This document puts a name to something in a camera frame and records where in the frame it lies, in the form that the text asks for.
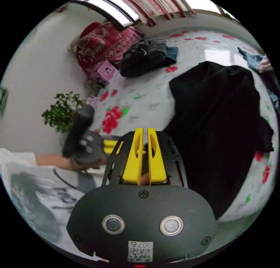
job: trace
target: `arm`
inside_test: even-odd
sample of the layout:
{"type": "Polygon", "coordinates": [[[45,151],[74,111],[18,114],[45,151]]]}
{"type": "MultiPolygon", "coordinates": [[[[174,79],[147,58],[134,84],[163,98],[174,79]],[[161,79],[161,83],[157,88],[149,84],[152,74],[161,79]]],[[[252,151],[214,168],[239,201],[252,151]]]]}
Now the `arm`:
{"type": "Polygon", "coordinates": [[[71,170],[70,160],[57,155],[38,155],[36,156],[37,166],[55,166],[63,170],[71,170]]]}
{"type": "Polygon", "coordinates": [[[97,162],[79,165],[71,158],[67,159],[58,155],[37,155],[36,165],[55,166],[59,169],[63,169],[67,171],[83,171],[89,168],[97,169],[101,165],[106,165],[106,158],[101,158],[97,162]]]}

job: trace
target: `red striped curtain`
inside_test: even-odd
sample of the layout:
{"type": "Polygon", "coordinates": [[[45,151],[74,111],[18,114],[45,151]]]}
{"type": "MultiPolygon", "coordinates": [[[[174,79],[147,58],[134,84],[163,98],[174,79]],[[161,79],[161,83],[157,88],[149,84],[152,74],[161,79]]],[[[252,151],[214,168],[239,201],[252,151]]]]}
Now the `red striped curtain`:
{"type": "Polygon", "coordinates": [[[123,0],[148,27],[162,21],[176,18],[193,17],[195,12],[186,0],[123,0]]]}

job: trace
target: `floral bedsheet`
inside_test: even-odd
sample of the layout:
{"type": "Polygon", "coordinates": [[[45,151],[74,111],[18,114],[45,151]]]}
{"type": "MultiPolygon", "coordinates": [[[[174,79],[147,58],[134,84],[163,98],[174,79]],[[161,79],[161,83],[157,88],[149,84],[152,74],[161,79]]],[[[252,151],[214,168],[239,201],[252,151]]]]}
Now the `floral bedsheet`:
{"type": "MultiPolygon", "coordinates": [[[[203,61],[222,65],[240,65],[249,69],[237,47],[259,54],[251,45],[215,29],[180,28],[161,33],[168,46],[177,46],[177,63],[153,70],[138,78],[117,74],[114,82],[97,103],[92,130],[101,135],[123,135],[143,127],[163,130],[174,115],[174,99],[169,81],[203,61]]],[[[255,87],[260,93],[261,115],[274,130],[274,152],[256,153],[243,187],[221,222],[247,217],[264,207],[274,188],[279,151],[276,113],[259,75],[253,72],[255,87]]]]}

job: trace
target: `hand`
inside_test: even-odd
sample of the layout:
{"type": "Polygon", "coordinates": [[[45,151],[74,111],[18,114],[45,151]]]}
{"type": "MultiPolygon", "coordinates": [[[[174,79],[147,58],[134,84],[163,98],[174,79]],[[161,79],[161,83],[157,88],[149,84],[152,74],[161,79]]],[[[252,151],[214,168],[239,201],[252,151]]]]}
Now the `hand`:
{"type": "Polygon", "coordinates": [[[106,165],[107,158],[105,156],[101,157],[95,162],[89,162],[89,163],[82,163],[78,164],[77,161],[73,158],[69,159],[69,165],[70,169],[72,171],[86,171],[87,169],[98,169],[100,166],[106,165]]]}
{"type": "Polygon", "coordinates": [[[141,176],[140,185],[150,185],[149,173],[146,173],[141,176]]]}

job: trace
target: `white wall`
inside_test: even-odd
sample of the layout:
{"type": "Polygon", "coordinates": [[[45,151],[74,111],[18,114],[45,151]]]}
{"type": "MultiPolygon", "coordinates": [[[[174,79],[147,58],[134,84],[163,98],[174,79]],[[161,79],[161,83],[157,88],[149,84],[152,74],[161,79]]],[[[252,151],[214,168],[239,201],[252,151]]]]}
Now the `white wall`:
{"type": "Polygon", "coordinates": [[[197,12],[197,18],[180,18],[174,19],[170,21],[165,21],[160,25],[156,25],[154,27],[147,27],[145,25],[141,25],[138,27],[141,31],[143,31],[146,36],[152,37],[157,35],[160,32],[164,32],[170,29],[176,29],[180,27],[212,27],[215,29],[220,29],[223,31],[227,31],[229,34],[244,40],[244,42],[249,43],[250,45],[256,47],[258,50],[263,52],[259,43],[254,39],[252,34],[248,32],[244,27],[234,23],[233,21],[223,18],[220,16],[215,16],[211,14],[199,13],[197,12]]]}
{"type": "Polygon", "coordinates": [[[70,4],[63,13],[52,13],[31,33],[14,54],[1,86],[9,89],[0,119],[0,147],[11,151],[60,153],[58,135],[45,126],[41,114],[57,93],[73,90],[86,97],[86,74],[73,53],[71,40],[94,21],[105,18],[86,7],[70,4]]]}

